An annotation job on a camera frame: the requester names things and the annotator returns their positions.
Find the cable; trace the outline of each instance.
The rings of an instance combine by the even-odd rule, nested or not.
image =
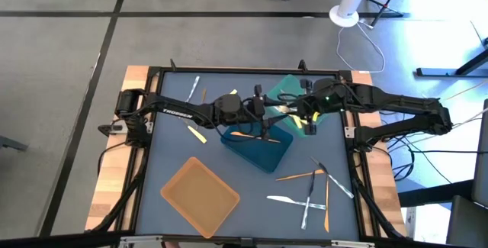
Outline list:
[[[488,151],[452,151],[452,150],[426,150],[422,151],[417,148],[414,153],[488,153]]]
[[[388,155],[388,157],[390,157],[390,166],[393,166],[393,158],[391,157],[391,155],[386,150],[383,150],[383,149],[378,148],[378,147],[373,147],[373,149],[380,150],[381,152],[386,153]]]
[[[392,111],[392,112],[390,112],[390,113],[386,113],[386,112],[384,112],[384,111],[380,111],[380,114],[382,114],[382,115],[394,115],[394,114],[398,114],[398,113],[397,113],[397,112],[395,112],[395,111]]]
[[[464,121],[464,122],[462,122],[462,123],[459,123],[459,124],[456,124],[455,126],[453,126],[453,127],[452,127],[452,130],[453,130],[453,129],[455,129],[455,128],[458,128],[458,127],[460,127],[460,126],[463,126],[464,124],[466,124],[466,123],[468,123],[468,122],[474,121],[476,117],[478,117],[478,116],[480,116],[480,115],[484,114],[484,113],[485,113],[485,112],[487,112],[487,111],[488,111],[488,108],[485,108],[485,109],[484,109],[484,110],[482,110],[481,112],[479,112],[479,113],[475,114],[475,115],[474,115],[472,118],[470,118],[470,119],[468,119],[468,120],[466,120],[466,121]],[[430,136],[430,137],[426,137],[426,138],[422,138],[422,139],[419,139],[419,140],[415,140],[415,141],[413,141],[413,142],[408,142],[408,144],[409,144],[409,145],[411,145],[411,144],[414,144],[414,143],[417,143],[417,142],[420,142],[420,141],[429,140],[429,139],[434,138],[434,137],[438,137],[438,136],[433,135],[433,136]],[[405,146],[405,144],[404,144],[404,145],[400,145],[400,146],[398,146],[398,147],[396,147],[396,148],[393,148],[393,149],[390,151],[390,153],[392,153],[393,151],[398,150],[399,148],[404,147],[404,146]]]
[[[395,146],[397,143],[401,142],[403,138],[406,138],[406,134],[404,134],[401,138],[396,138],[395,137],[395,139],[396,139],[395,143],[389,145],[388,146],[388,149],[390,149],[391,147]]]
[[[119,144],[115,144],[115,145],[113,145],[113,146],[110,146],[110,147],[108,147],[107,149],[103,150],[103,152],[101,152],[100,156],[98,157],[98,169],[97,169],[97,175],[100,175],[101,161],[102,161],[102,160],[103,160],[103,158],[104,158],[104,154],[105,154],[106,152],[108,152],[109,150],[112,150],[112,149],[114,149],[114,148],[116,148],[116,147],[118,147],[118,146],[120,146],[120,145],[124,145],[124,144],[125,144],[125,141],[124,141],[124,142],[121,142],[121,143],[119,143]]]
[[[405,141],[403,141],[402,139],[406,137],[401,137],[401,138],[396,138],[399,142],[403,143],[403,144],[406,144]],[[402,165],[402,166],[398,166],[396,168],[393,168],[392,171],[396,170],[396,169],[400,169],[400,171],[398,171],[394,176],[393,178],[395,179],[396,182],[399,182],[399,181],[402,181],[404,179],[406,179],[407,177],[410,176],[410,174],[412,174],[413,172],[413,168],[414,168],[414,164],[415,164],[415,154],[412,153],[412,148],[410,148],[410,146],[406,145],[406,147],[409,149],[409,152],[410,152],[410,163],[409,164],[406,164],[406,165]],[[397,176],[400,175],[400,173],[402,173],[406,168],[408,168],[408,170],[406,171],[405,175],[399,179],[397,179]]]
[[[373,71],[373,72],[369,72],[369,73],[383,72],[384,71],[385,64],[386,64],[386,60],[384,58],[383,52],[381,51],[381,49],[379,48],[379,46],[377,44],[375,44],[373,42],[373,40],[366,34],[366,32],[364,32],[363,28],[359,24],[356,24],[356,25],[359,27],[359,29],[361,30],[361,32],[363,33],[363,35],[366,36],[366,38],[368,39],[368,41],[373,45],[374,49],[381,55],[381,59],[383,60],[383,63],[381,64],[381,70],[379,70],[379,71]],[[352,70],[357,70],[357,69],[353,68],[351,65],[349,65],[349,63],[347,63],[347,61],[345,61],[344,57],[342,57],[341,54],[339,53],[339,46],[341,45],[341,33],[342,33],[343,30],[344,30],[344,28],[341,28],[339,30],[339,32],[337,33],[337,48],[335,49],[335,51],[336,51],[335,53],[342,60],[342,62],[344,62],[344,64],[346,66],[348,66]]]
[[[475,120],[482,120],[482,118],[473,118],[473,119],[469,120],[468,122],[475,121]]]
[[[441,171],[439,171],[439,170],[438,170],[438,169],[437,169],[437,168],[434,166],[434,164],[433,164],[433,163],[430,161],[430,159],[427,157],[427,155],[426,155],[424,152],[421,152],[421,151],[420,151],[420,149],[419,149],[417,146],[415,146],[415,145],[413,145],[413,144],[410,144],[410,145],[412,145],[412,147],[416,148],[416,149],[417,149],[417,150],[418,150],[420,153],[422,153],[422,155],[425,157],[425,159],[427,159],[427,162],[429,162],[429,164],[432,166],[432,168],[434,168],[434,170],[435,170],[435,171],[436,171],[436,172],[437,172],[437,173],[438,173],[440,176],[442,176],[442,177],[443,177],[443,178],[444,178],[444,179],[445,179],[447,182],[452,183],[451,181],[449,181],[449,179],[448,179],[448,178],[446,178],[446,177],[445,177],[445,176],[444,176],[444,175],[441,173]]]
[[[443,101],[447,101],[447,100],[449,100],[449,99],[453,99],[453,98],[455,98],[456,96],[461,95],[461,94],[464,94],[465,92],[470,91],[470,90],[472,90],[472,89],[478,88],[479,86],[484,85],[485,83],[488,83],[488,79],[487,79],[487,80],[485,80],[485,81],[482,81],[481,83],[478,83],[477,85],[474,85],[474,86],[473,86],[473,87],[471,87],[471,88],[468,88],[468,89],[465,89],[464,91],[458,92],[458,93],[457,93],[457,94],[455,94],[455,95],[449,96],[448,98],[444,99]]]

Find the plastic tray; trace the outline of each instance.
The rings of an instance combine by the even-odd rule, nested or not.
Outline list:
[[[205,238],[215,234],[240,200],[196,157],[191,157],[166,183],[161,196]]]

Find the black metal frame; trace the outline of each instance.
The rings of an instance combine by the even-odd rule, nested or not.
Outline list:
[[[488,62],[488,49],[475,56],[472,60],[467,61],[463,66],[457,69],[430,69],[417,68],[417,76],[425,77],[472,77],[488,78],[488,69],[478,69]]]
[[[473,190],[473,179],[462,182],[455,182],[435,186],[431,188],[421,188],[417,190],[398,193],[401,207],[415,207],[434,203],[452,201],[455,195],[460,195],[469,201]]]
[[[373,22],[371,22],[371,24],[370,24],[370,26],[372,26],[372,27],[374,27],[376,25],[376,23],[378,22],[378,20],[380,20],[380,18],[386,18],[386,17],[388,17],[388,18],[402,18],[404,16],[404,14],[402,12],[396,11],[396,10],[388,7],[388,4],[390,4],[390,1],[391,0],[387,0],[387,2],[384,3],[384,4],[383,3],[380,3],[380,2],[378,2],[376,0],[366,0],[366,1],[370,1],[370,2],[372,2],[372,3],[374,3],[374,4],[376,4],[376,5],[378,5],[378,6],[381,7],[381,9],[378,12],[378,14],[374,17]],[[383,16],[383,13],[385,11],[392,11],[393,14],[392,13],[389,13],[388,16]]]
[[[145,90],[149,91],[151,88],[151,84],[153,83],[153,78],[158,77],[158,81],[156,83],[156,92],[160,93],[162,89],[162,80],[164,79],[164,74],[166,72],[207,72],[207,73],[246,73],[246,74],[295,74],[295,75],[305,75],[305,76],[334,76],[337,79],[345,79],[346,81],[352,81],[352,74],[350,71],[340,71],[340,70],[308,70],[305,62],[303,60],[300,61],[300,65],[298,69],[254,69],[254,68],[204,68],[204,67],[186,67],[186,68],[177,68],[174,62],[171,60],[170,67],[150,67],[147,78],[146,78],[146,87]],[[354,125],[360,126],[359,124],[359,117],[358,114],[353,114],[353,123]],[[155,122],[157,118],[156,113],[151,114],[150,120]],[[344,127],[348,126],[348,121],[345,112],[341,113],[342,124]],[[354,160],[354,153],[353,151],[349,151],[349,139],[345,138],[345,149],[347,150],[347,161],[349,169],[356,169],[356,164]],[[143,158],[141,161],[141,165],[147,165],[147,158],[149,157],[149,146],[144,149]],[[130,162],[129,166],[132,168],[135,165],[137,156],[137,149],[132,149],[130,152]],[[372,187],[371,187],[371,179],[369,176],[368,170],[368,161],[366,160],[365,153],[359,153],[359,159],[361,163],[359,166],[363,172],[363,182],[364,186],[368,191],[368,194],[373,195]],[[131,179],[133,173],[133,169],[128,169],[127,174],[125,177],[124,188],[128,186],[129,179]],[[0,246],[5,247],[52,247],[52,246],[64,246],[65,244],[72,247],[98,247],[100,245],[113,245],[120,241],[121,237],[130,237],[135,235],[135,228],[137,223],[137,215],[139,213],[140,208],[140,200],[143,190],[143,183],[144,183],[144,175],[146,174],[146,168],[143,169],[143,177],[141,178],[141,185],[139,185],[136,189],[136,196],[135,201],[132,209],[132,215],[130,218],[130,228],[129,230],[121,230],[120,224],[122,224],[122,220],[124,219],[124,212],[121,211],[117,216],[116,225],[119,227],[116,228],[115,231],[112,232],[90,232],[89,234],[73,234],[73,235],[62,235],[62,236],[41,236],[41,237],[31,237],[31,238],[23,238],[23,239],[16,239],[16,240],[0,240]],[[361,209],[361,196],[358,192],[358,189],[352,184],[352,192],[355,194],[354,203],[355,203],[355,213],[356,213],[356,221],[358,224],[358,232],[359,232],[359,241],[366,242],[366,243],[375,243],[377,247],[430,247],[430,248],[441,248],[441,247],[450,247],[450,248],[462,248],[460,246],[446,246],[442,244],[435,244],[435,243],[422,243],[412,241],[410,239],[392,239],[392,238],[383,238],[380,236],[380,229],[378,226],[378,222],[375,220],[374,215],[371,213],[370,209],[370,216],[371,222],[373,226],[373,236],[367,236],[365,233],[364,228],[364,217],[362,215]],[[256,244],[263,244],[263,245],[311,245],[311,246],[331,246],[331,245],[338,245],[337,240],[307,240],[307,239],[278,239],[278,238],[245,238],[245,237],[211,237],[210,239],[203,238],[202,236],[192,236],[192,235],[166,235],[161,234],[162,239],[164,241],[181,241],[181,242],[195,242],[195,243],[230,243],[230,244],[237,244],[242,247],[249,247],[255,246]]]
[[[145,90],[146,92],[149,91],[151,88],[151,83],[153,81],[153,78],[155,76],[158,77],[157,83],[156,83],[156,92],[160,93],[162,89],[162,82],[165,76],[166,72],[199,72],[199,73],[243,73],[243,74],[274,74],[274,75],[287,75],[287,74],[294,74],[294,75],[305,75],[305,76],[334,76],[336,79],[345,79],[346,81],[352,82],[352,74],[350,71],[339,71],[339,70],[308,70],[307,66],[305,65],[305,62],[303,60],[300,61],[300,64],[297,69],[259,69],[259,68],[218,68],[218,67],[213,67],[213,68],[207,68],[207,67],[176,67],[175,63],[170,60],[171,66],[170,67],[150,67],[146,79],[146,87]],[[156,118],[158,117],[157,113],[152,113],[151,115],[151,122],[156,122]],[[348,126],[347,122],[347,117],[345,116],[345,112],[341,113],[341,119],[342,119],[342,124],[344,127]],[[359,125],[359,120],[358,120],[358,115],[353,115],[353,120],[354,124],[356,126]],[[348,148],[348,139],[345,139],[345,150]],[[144,150],[143,157],[148,158],[149,157],[149,151],[150,151],[150,145]],[[137,155],[137,150],[136,148],[132,148],[130,152],[130,160],[129,160],[129,167],[133,167],[134,163],[136,162],[136,155]],[[355,162],[354,162],[354,152],[347,152],[348,155],[348,166],[349,167],[355,167]],[[361,169],[363,172],[363,181],[366,189],[368,190],[369,195],[373,195],[372,187],[371,187],[371,179],[369,178],[369,171],[368,171],[368,162],[366,161],[366,156],[364,153],[360,154],[361,157]],[[133,169],[128,169],[127,174],[125,177],[125,183],[124,183],[124,189],[129,185],[130,180],[132,178]],[[146,174],[146,169],[144,169],[143,177],[141,185],[137,188],[136,190],[136,196],[134,200],[134,206],[132,209],[132,215],[130,217],[130,231],[135,231],[136,229],[136,221],[138,218],[139,214],[139,208],[140,208],[140,200],[142,196],[142,190],[143,190],[143,183],[144,183],[144,177]],[[361,210],[361,201],[360,201],[360,195],[358,193],[358,190],[354,185],[352,184],[352,191],[355,194],[354,202],[355,202],[355,213],[356,213],[356,222],[358,224],[358,232],[359,232],[359,237],[365,237],[365,228],[364,228],[364,219],[362,216],[362,210]],[[373,214],[371,213],[371,222],[373,225],[373,233],[375,237],[380,236],[380,229],[379,229],[379,224],[378,222],[374,219]],[[121,224],[122,220],[124,219],[124,211],[121,211],[117,217],[117,223],[116,223],[116,230],[121,229]],[[168,238],[175,238],[180,241],[191,241],[191,242],[214,242],[214,243],[221,243],[225,241],[226,243],[241,243],[242,238],[240,237],[212,237],[210,240],[205,239],[201,236],[177,236],[177,235],[164,235],[165,237]],[[294,243],[295,245],[327,245],[330,240],[288,240],[288,239],[261,239],[261,238],[255,238],[252,239],[252,242],[254,244],[271,244],[271,245],[285,245],[285,244],[290,244]]]

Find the white cable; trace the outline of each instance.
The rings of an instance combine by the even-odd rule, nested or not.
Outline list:
[[[466,120],[465,122],[463,122],[463,123],[461,123],[461,124],[457,124],[456,126],[452,127],[452,130],[453,130],[453,129],[455,129],[455,128],[458,128],[458,127],[463,126],[463,125],[464,125],[464,124],[466,124],[467,122],[472,121],[474,118],[477,118],[478,116],[480,116],[480,115],[484,114],[484,113],[485,113],[485,112],[487,112],[487,111],[488,111],[488,108],[486,108],[486,109],[482,110],[481,112],[479,112],[479,113],[475,114],[475,115],[474,115],[472,118],[470,118],[470,119]],[[407,142],[406,144],[403,144],[403,145],[401,145],[401,146],[398,146],[398,147],[396,147],[396,148],[393,148],[392,150],[389,150],[389,151],[390,151],[390,153],[392,153],[393,151],[398,150],[398,149],[399,149],[399,148],[401,148],[401,147],[405,147],[406,145],[414,144],[414,143],[417,143],[417,142],[420,142],[420,141],[424,141],[424,140],[429,140],[429,139],[434,138],[434,137],[438,137],[438,136],[433,135],[433,136],[426,137],[426,138],[422,138],[422,139],[415,140],[415,141],[412,141],[412,142]]]
[[[381,70],[379,70],[379,71],[373,71],[373,72],[369,72],[369,73],[383,72],[384,71],[384,67],[385,67],[385,63],[386,63],[386,60],[384,59],[383,52],[381,51],[381,49],[379,48],[379,46],[377,44],[375,44],[373,42],[373,40],[364,32],[363,28],[359,24],[357,24],[357,25],[358,25],[359,29],[361,30],[361,32],[363,33],[363,35],[366,36],[366,38],[371,43],[371,45],[373,45],[373,47],[376,50],[376,52],[381,55],[381,59],[383,60],[383,63],[381,64]],[[342,30],[344,30],[344,28],[341,28],[339,30],[339,32],[337,33],[337,48],[335,49],[335,51],[336,51],[335,53],[342,60],[342,62],[344,62],[344,64],[349,67],[349,69],[357,70],[357,69],[353,68],[351,65],[349,65],[349,63],[347,63],[347,61],[345,61],[344,57],[342,57],[341,54],[339,53],[339,46],[341,45],[341,33],[342,33]]]
[[[465,89],[465,90],[464,90],[464,91],[462,91],[462,92],[458,92],[457,94],[452,95],[452,96],[450,96],[450,97],[448,97],[448,98],[444,99],[444,100],[443,100],[443,102],[446,102],[447,100],[453,99],[453,98],[455,98],[455,97],[456,97],[456,96],[458,96],[458,95],[462,95],[462,94],[464,94],[464,93],[465,93],[465,92],[467,92],[467,91],[470,91],[470,90],[472,90],[472,89],[478,88],[479,86],[482,86],[482,85],[484,85],[484,84],[486,84],[486,83],[488,83],[488,79],[487,79],[487,80],[485,80],[485,81],[483,81],[483,82],[481,82],[481,83],[479,83],[479,84],[474,85],[474,86],[473,86],[473,87],[471,87],[471,88]]]

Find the table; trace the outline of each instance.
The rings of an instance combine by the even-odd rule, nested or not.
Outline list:
[[[149,88],[151,91],[156,90],[155,78],[150,83],[146,83],[148,79],[148,66],[128,66],[122,89],[143,89]],[[371,76],[368,73],[352,72],[353,82],[372,84]],[[347,113],[349,123],[353,122],[352,114]],[[359,114],[359,121],[363,126],[377,127],[381,124],[379,113],[373,114]],[[108,138],[107,146],[110,147],[125,140],[125,136],[113,135]],[[377,147],[386,149],[385,144],[379,143]],[[140,158],[143,155],[142,150],[136,152],[136,162],[130,163],[131,149],[126,146],[107,152],[104,156],[104,161],[101,165],[100,176],[95,187],[94,197],[91,203],[86,229],[91,229],[97,226],[103,217],[110,211],[113,205],[117,202],[126,182],[127,170],[133,171],[138,169]],[[394,225],[394,227],[402,234],[405,234],[405,227],[403,224],[402,215],[400,212],[400,203],[396,191],[395,181],[390,167],[390,159],[381,151],[372,151],[367,153],[368,172],[371,179],[371,187],[373,189],[374,200],[387,217],[387,219]],[[124,218],[119,221],[118,227],[120,229],[130,228],[130,218],[133,215],[134,202],[133,197],[127,203],[125,208]],[[364,232],[366,235],[373,235],[374,225],[371,223],[370,213],[367,205],[361,200],[362,217],[364,221]]]

